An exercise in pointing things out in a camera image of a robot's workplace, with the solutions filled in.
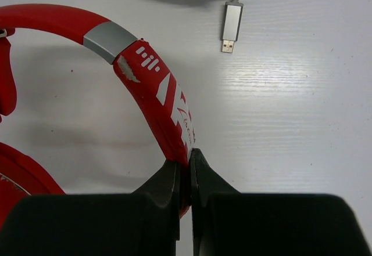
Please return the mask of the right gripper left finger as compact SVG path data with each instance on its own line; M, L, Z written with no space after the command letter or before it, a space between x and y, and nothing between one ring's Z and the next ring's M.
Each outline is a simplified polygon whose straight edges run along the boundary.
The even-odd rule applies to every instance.
M166 161L126 194L21 199L1 229L2 255L174 255L180 165Z

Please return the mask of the red headphones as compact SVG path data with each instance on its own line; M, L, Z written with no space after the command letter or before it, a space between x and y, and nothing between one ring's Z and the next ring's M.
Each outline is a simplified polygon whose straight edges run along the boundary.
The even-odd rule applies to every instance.
M37 3L1 7L1 116L10 115L17 103L9 37L18 28L60 35L105 59L133 96L164 156L187 169L195 134L174 75L144 39L84 9Z

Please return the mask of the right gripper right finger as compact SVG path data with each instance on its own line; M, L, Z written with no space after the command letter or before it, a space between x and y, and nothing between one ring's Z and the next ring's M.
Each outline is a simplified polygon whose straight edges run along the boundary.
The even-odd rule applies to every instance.
M353 210L340 197L241 193L194 149L191 171L195 255L370 255Z

